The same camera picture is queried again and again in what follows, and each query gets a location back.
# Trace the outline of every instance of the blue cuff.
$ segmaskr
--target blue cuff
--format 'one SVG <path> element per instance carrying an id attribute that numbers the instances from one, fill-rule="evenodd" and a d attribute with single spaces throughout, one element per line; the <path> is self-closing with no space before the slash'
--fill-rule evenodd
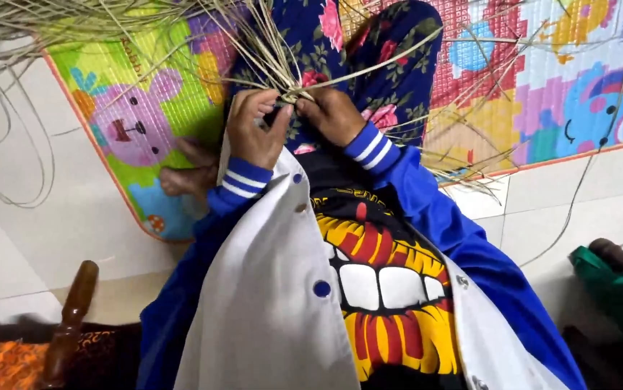
<path id="1" fill-rule="evenodd" d="M 345 148 L 345 154 L 373 175 L 380 175 L 398 160 L 400 150 L 378 131 L 373 122 L 368 121 L 367 126 Z"/>
<path id="2" fill-rule="evenodd" d="M 225 214 L 244 203 L 257 199 L 272 179 L 272 171 L 230 157 L 222 184 L 208 191 L 208 206 L 217 214 Z"/>

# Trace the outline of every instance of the hand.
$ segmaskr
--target hand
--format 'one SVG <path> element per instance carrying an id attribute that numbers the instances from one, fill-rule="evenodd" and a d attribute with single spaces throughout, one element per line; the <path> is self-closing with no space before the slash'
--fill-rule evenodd
<path id="1" fill-rule="evenodd" d="M 193 195 L 206 203 L 208 190 L 215 187 L 218 176 L 218 158 L 208 150 L 185 138 L 177 138 L 177 147 L 195 168 L 160 169 L 160 185 L 168 196 Z"/>
<path id="2" fill-rule="evenodd" d="M 328 87 L 313 88 L 307 93 L 316 102 L 298 99 L 297 113 L 306 117 L 330 142 L 344 148 L 367 124 L 348 95 Z"/>
<path id="3" fill-rule="evenodd" d="M 234 97 L 226 129 L 232 157 L 269 170 L 275 166 L 285 143 L 292 106 L 286 105 L 277 113 L 268 132 L 259 128 L 254 120 L 273 111 L 277 96 L 276 90 L 247 90 Z"/>

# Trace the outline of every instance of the colorful foam mat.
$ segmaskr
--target colorful foam mat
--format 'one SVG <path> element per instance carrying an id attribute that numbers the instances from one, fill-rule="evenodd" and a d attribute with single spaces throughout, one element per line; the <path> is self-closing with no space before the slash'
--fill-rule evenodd
<path id="1" fill-rule="evenodd" d="M 365 14 L 395 2 L 341 4 L 346 35 L 363 20 L 362 1 L 371 5 Z M 515 8 L 508 0 L 429 2 L 442 16 L 445 39 L 424 147 L 427 156 L 448 154 L 438 159 L 443 169 L 486 166 L 498 174 L 601 145 L 623 147 L 623 0 L 533 0 Z M 514 42 L 521 37 L 535 44 L 519 53 L 523 45 Z M 154 65 L 148 58 L 164 58 L 185 40 L 146 75 Z M 154 237 L 187 240 L 199 211 L 187 198 L 165 196 L 158 173 L 161 166 L 189 166 L 175 150 L 176 137 L 219 140 L 225 88 L 202 80 L 228 72 L 236 51 L 225 34 L 204 15 L 48 54 L 136 220 Z"/>

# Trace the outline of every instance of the pink rabbit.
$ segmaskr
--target pink rabbit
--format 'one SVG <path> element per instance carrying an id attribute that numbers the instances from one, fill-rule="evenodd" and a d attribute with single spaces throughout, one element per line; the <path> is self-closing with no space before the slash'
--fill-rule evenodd
<path id="1" fill-rule="evenodd" d="M 113 84 L 95 95 L 96 110 L 90 117 L 90 127 L 104 154 L 113 153 L 132 166 L 160 163 L 175 146 L 160 103 L 177 96 L 182 84 L 179 72 L 162 69 L 152 79 L 148 92 L 136 86 L 114 101 L 130 85 Z"/>

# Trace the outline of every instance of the floral pants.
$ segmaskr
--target floral pants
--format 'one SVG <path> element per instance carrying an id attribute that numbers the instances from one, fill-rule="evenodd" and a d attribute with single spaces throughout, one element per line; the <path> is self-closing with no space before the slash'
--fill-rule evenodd
<path id="1" fill-rule="evenodd" d="M 346 47 L 334 0 L 274 0 L 272 20 L 295 54 L 304 87 L 381 63 L 407 51 L 442 25 L 432 5 L 401 1 L 369 19 Z M 373 121 L 394 142 L 420 145 L 424 121 L 394 126 L 427 114 L 441 42 L 439 32 L 405 57 L 333 87 L 347 93 L 362 116 Z M 290 68 L 296 71 L 294 64 Z M 252 72 L 240 57 L 234 63 L 232 77 L 257 81 Z M 233 84 L 230 96 L 246 88 Z M 294 154 L 303 154 L 322 144 L 317 130 L 293 115 L 286 147 Z"/>

